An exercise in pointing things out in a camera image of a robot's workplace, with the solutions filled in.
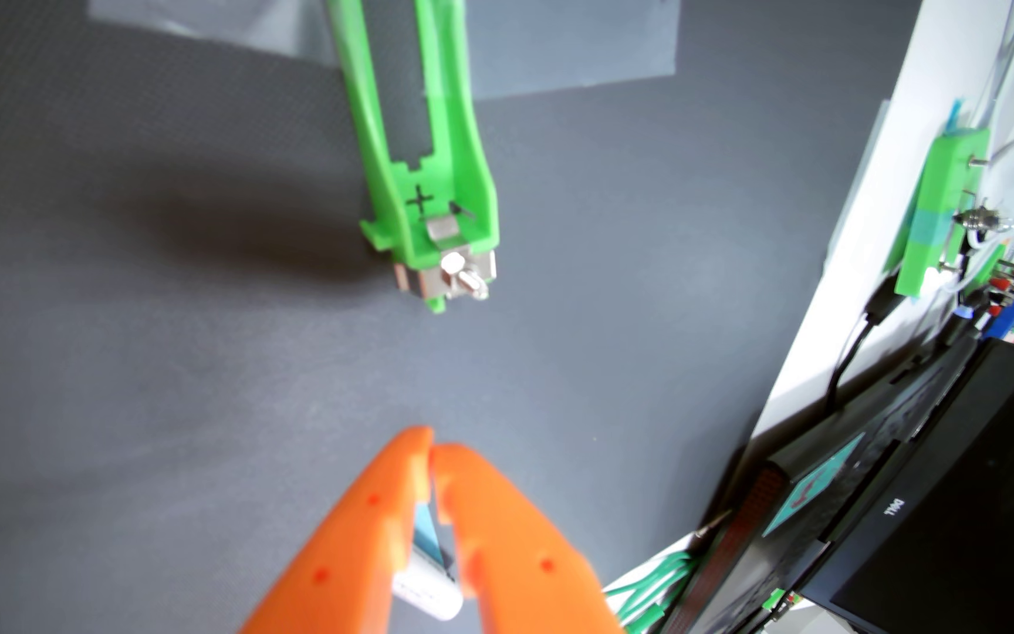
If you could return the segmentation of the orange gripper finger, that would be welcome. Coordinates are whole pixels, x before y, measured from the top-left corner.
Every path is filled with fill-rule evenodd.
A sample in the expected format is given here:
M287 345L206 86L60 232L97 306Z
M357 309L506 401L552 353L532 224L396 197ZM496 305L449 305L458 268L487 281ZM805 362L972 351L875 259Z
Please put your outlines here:
M241 633L387 633L392 579L430 499L428 426L405 429L372 459L257 605Z
M624 632L587 558L497 467L458 443L432 448L430 465L484 633Z

